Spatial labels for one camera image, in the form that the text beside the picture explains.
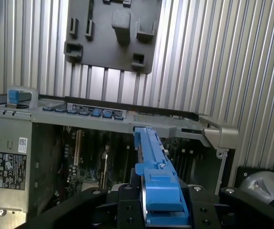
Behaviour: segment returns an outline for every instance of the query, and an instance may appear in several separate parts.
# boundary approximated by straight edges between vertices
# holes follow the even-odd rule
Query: blue plastic tab
[[[105,111],[103,113],[103,118],[112,118],[113,114],[110,111]]]
[[[177,173],[166,155],[156,131],[136,127],[135,147],[142,151],[143,163],[136,164],[136,174],[144,176],[146,186],[147,223],[155,225],[187,225],[189,212]]]
[[[9,90],[8,97],[9,97],[10,104],[18,104],[19,103],[19,91]]]
[[[91,116],[94,116],[94,117],[101,117],[101,109],[95,109],[93,111],[93,113],[91,114]]]

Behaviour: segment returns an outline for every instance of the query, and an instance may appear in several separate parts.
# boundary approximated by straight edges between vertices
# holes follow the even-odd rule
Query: metal handle
[[[11,85],[7,89],[8,103],[9,103],[9,90],[17,90],[17,91],[31,93],[31,101],[29,104],[29,108],[32,109],[32,108],[38,107],[38,90],[30,87]]]

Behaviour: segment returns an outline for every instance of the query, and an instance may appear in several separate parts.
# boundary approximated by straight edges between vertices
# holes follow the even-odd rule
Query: label
[[[19,143],[18,143],[18,153],[27,153],[27,143],[28,139],[25,137],[20,137],[19,138]]]
[[[27,156],[0,152],[0,188],[24,190]]]

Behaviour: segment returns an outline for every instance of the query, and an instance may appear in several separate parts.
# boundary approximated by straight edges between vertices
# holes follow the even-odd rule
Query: barcode sticker
[[[18,144],[18,153],[27,153],[27,143],[28,139],[25,137],[19,138],[19,144]]]

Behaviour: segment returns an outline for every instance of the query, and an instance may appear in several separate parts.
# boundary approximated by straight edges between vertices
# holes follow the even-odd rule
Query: corrugated metal surface
[[[274,0],[163,0],[151,74],[64,59],[68,0],[0,0],[0,93],[185,110],[240,128],[237,165],[274,168]]]

